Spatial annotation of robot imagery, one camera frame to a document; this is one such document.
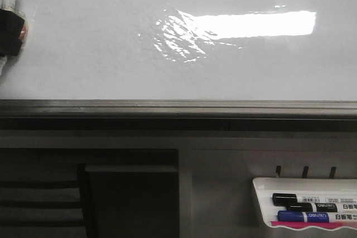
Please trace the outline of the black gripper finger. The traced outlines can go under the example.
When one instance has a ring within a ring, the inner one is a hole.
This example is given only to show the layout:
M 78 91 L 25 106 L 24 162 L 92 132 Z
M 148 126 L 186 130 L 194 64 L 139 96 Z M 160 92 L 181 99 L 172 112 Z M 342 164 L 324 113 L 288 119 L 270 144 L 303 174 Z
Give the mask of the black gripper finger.
M 23 42 L 17 38 L 1 37 L 1 55 L 18 56 Z
M 12 11 L 1 9 L 1 38 L 18 38 L 23 40 L 25 20 Z

